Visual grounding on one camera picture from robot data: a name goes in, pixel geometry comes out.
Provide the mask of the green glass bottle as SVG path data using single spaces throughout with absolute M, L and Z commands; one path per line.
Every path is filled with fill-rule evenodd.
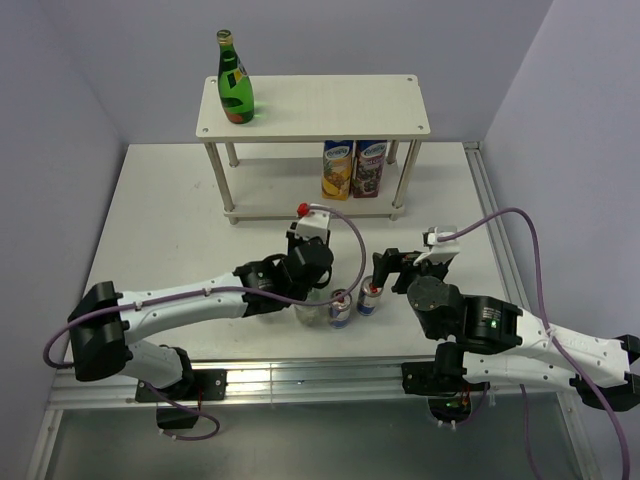
M 250 77 L 244 68 L 233 43 L 230 30 L 216 34 L 219 45 L 217 87 L 223 111 L 234 124 L 246 124 L 254 116 L 254 92 Z

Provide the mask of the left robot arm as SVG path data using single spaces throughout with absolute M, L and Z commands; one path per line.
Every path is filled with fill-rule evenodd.
M 329 238 L 329 232 L 289 232 L 286 253 L 184 288 L 119 292 L 110 281 L 94 285 L 68 318 L 76 379 L 93 382 L 124 375 L 171 400 L 187 397 L 196 384 L 187 352 L 153 344 L 149 337 L 203 321 L 278 312 L 293 301 L 306 301 L 332 272 Z

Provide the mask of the blue silver energy drink can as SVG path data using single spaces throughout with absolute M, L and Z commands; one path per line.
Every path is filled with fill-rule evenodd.
M 332 302 L 328 307 L 328 323 L 332 328 L 344 328 L 349 323 L 352 296 L 343 289 L 336 289 L 331 293 L 331 298 Z

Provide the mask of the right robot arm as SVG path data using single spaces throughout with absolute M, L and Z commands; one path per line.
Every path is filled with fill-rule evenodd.
M 465 295 L 444 281 L 451 255 L 389 248 L 372 259 L 375 291 L 397 274 L 392 292 L 406 297 L 425 337 L 437 343 L 433 360 L 402 365 L 405 393 L 439 396 L 524 384 L 574 391 L 595 409 L 625 412 L 638 405 L 639 378 L 630 371 L 639 358 L 638 337 L 602 339 L 545 326 L 507 301 Z

